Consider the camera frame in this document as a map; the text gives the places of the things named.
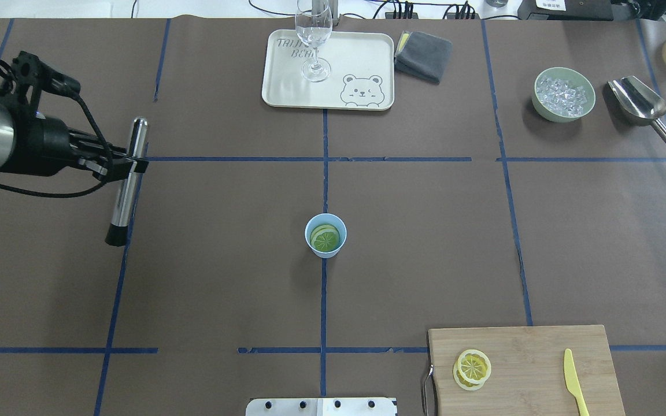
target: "gray cloth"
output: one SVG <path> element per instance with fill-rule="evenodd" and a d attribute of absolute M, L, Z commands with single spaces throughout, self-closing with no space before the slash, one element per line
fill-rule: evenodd
<path fill-rule="evenodd" d="M 410 32 L 402 50 L 394 56 L 394 69 L 439 84 L 452 55 L 452 48 L 451 40 L 423 32 Z"/>

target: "wine glass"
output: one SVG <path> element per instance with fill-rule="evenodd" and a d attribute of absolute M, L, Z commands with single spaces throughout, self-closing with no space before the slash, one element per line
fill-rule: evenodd
<path fill-rule="evenodd" d="M 302 76 L 312 82 L 324 81 L 331 74 L 331 64 L 317 57 L 333 31 L 333 16 L 328 0 L 297 0 L 294 26 L 302 42 L 312 48 L 312 58 L 302 64 Z"/>

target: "black box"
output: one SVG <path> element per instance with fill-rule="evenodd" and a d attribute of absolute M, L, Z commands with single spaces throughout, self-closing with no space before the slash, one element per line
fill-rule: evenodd
<path fill-rule="evenodd" d="M 523 0 L 518 18 L 523 20 L 613 20 L 611 0 L 565 0 L 566 11 L 539 8 L 542 0 Z"/>

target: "yellow knife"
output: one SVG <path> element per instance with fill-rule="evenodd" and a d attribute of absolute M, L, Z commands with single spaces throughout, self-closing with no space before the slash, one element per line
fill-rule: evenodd
<path fill-rule="evenodd" d="M 567 348 L 565 350 L 565 382 L 567 390 L 577 400 L 577 408 L 579 408 L 579 416 L 590 416 L 587 413 L 587 406 L 584 404 L 584 397 L 582 397 L 582 390 L 579 387 L 579 379 L 577 378 L 577 370 L 574 369 L 574 358 L 572 358 L 572 350 Z"/>

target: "bear drawing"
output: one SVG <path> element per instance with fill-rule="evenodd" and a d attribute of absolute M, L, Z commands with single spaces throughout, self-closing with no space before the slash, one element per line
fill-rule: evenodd
<path fill-rule="evenodd" d="M 341 100 L 346 106 L 377 107 L 384 102 L 382 77 L 356 78 L 352 75 L 343 77 Z"/>

